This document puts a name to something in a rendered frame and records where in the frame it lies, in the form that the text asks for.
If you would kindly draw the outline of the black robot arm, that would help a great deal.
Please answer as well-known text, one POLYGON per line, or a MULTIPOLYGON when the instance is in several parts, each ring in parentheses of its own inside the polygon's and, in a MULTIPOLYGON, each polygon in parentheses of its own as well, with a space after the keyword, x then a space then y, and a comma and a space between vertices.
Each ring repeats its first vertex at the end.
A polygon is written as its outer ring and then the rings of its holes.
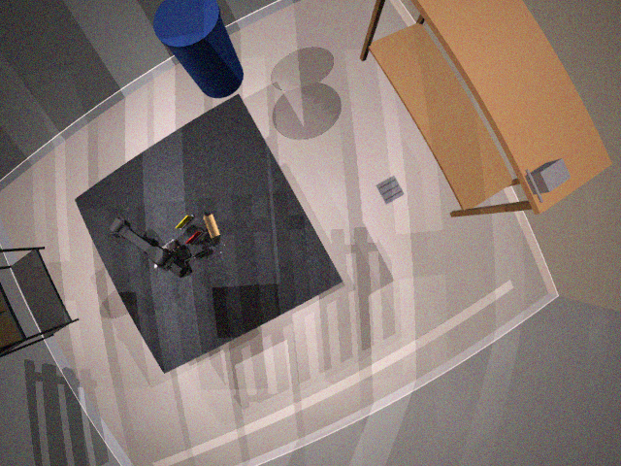
POLYGON ((151 238, 144 237, 142 238, 137 233, 130 228, 130 222, 126 221, 124 218, 117 217, 107 228, 108 231, 116 238, 126 238, 131 243, 133 243, 137 248, 141 249, 141 251, 145 252, 152 263, 161 269, 170 271, 177 275, 180 278, 183 278, 188 271, 188 267, 185 266, 182 262, 184 260, 190 258, 191 252, 186 245, 180 245, 179 250, 175 251, 176 254, 172 253, 168 249, 163 249, 158 246, 158 241, 153 240, 151 238), (155 242, 155 243, 154 243, 155 242), (179 261, 177 261, 175 255, 179 257, 179 261), (164 267, 164 268, 162 268, 164 267))

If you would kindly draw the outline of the yellow board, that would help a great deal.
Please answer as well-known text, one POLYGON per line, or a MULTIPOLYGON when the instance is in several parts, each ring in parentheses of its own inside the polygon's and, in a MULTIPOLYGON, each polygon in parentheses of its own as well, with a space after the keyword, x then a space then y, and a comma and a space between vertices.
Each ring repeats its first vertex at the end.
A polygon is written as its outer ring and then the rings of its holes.
POLYGON ((182 228, 193 216, 187 216, 183 221, 181 221, 176 228, 182 228))

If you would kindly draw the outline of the tan slotted board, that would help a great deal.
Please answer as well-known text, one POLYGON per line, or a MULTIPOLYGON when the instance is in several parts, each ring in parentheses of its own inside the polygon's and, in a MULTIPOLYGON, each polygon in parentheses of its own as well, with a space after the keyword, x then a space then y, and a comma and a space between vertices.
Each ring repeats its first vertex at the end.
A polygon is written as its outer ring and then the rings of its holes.
POLYGON ((214 238, 214 237, 220 235, 219 232, 218 232, 217 226, 216 226, 216 221, 214 219, 214 216, 213 215, 211 215, 211 216, 204 216, 204 218, 205 218, 205 223, 206 223, 206 226, 208 228, 208 231, 209 231, 209 234, 210 234, 211 238, 214 238))

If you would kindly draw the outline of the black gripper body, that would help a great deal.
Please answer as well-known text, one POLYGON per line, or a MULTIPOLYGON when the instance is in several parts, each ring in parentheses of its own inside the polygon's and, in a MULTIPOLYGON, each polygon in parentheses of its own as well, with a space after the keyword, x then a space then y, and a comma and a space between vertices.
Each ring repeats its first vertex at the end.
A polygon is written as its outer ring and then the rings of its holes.
MULTIPOLYGON (((177 240, 175 240, 175 241, 173 241, 173 242, 169 242, 169 243, 167 244, 167 248, 168 248, 168 250, 169 250, 169 251, 171 251, 171 252, 172 252, 172 253, 174 253, 174 254, 176 254, 176 253, 175 253, 175 251, 179 250, 179 248, 177 248, 177 247, 179 247, 179 246, 180 246, 180 243, 179 243, 179 241, 177 241, 177 240)), ((177 261, 179 261, 179 257, 178 257, 177 255, 175 255, 175 257, 177 258, 176 260, 177 260, 177 261)), ((185 274, 185 276, 187 276, 187 275, 191 274, 191 273, 192 273, 192 270, 191 270, 190 265, 188 265, 188 264, 187 264, 187 262, 182 262, 182 263, 183 263, 185 266, 187 266, 187 267, 188 267, 188 271, 187 271, 187 273, 185 274)), ((184 277, 185 277, 185 276, 184 276, 184 277)))

